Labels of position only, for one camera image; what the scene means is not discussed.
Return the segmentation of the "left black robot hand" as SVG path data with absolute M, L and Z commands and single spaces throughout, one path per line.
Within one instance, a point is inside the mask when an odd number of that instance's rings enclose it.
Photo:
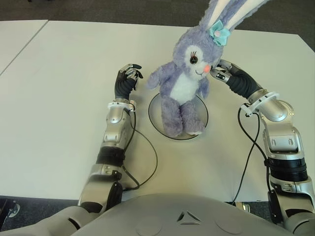
M 138 79 L 143 79 L 140 72 L 142 66 L 129 63 L 123 66 L 119 71 L 115 81 L 115 98 L 129 100 L 129 95 L 132 90 L 136 90 Z

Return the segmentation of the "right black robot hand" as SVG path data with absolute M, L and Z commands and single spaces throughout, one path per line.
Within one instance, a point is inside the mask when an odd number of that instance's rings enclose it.
M 246 99 L 262 89 L 247 72 L 224 59 L 220 59 L 216 68 L 211 69 L 210 74 L 213 78 L 227 84 L 232 92 Z

